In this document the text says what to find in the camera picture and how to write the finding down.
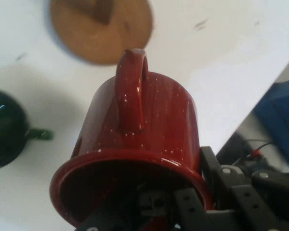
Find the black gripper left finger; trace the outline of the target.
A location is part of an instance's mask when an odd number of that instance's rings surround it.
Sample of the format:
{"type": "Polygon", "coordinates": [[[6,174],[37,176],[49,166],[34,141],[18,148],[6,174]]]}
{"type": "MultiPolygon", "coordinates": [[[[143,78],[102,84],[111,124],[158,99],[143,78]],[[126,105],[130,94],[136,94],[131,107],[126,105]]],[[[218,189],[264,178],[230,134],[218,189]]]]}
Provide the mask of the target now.
{"type": "Polygon", "coordinates": [[[146,184],[108,196],[80,231],[207,231],[209,220],[196,187],[152,189],[146,184]]]}

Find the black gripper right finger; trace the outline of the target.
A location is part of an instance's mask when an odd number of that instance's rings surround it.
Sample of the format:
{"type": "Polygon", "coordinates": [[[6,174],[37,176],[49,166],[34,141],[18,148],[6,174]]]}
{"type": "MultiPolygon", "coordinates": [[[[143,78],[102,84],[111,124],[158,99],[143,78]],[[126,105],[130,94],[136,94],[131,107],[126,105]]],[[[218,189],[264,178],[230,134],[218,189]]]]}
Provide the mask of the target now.
{"type": "Polygon", "coordinates": [[[216,231],[289,231],[289,176],[220,165],[210,147],[201,147],[200,166],[216,209],[206,215],[216,231]]]}

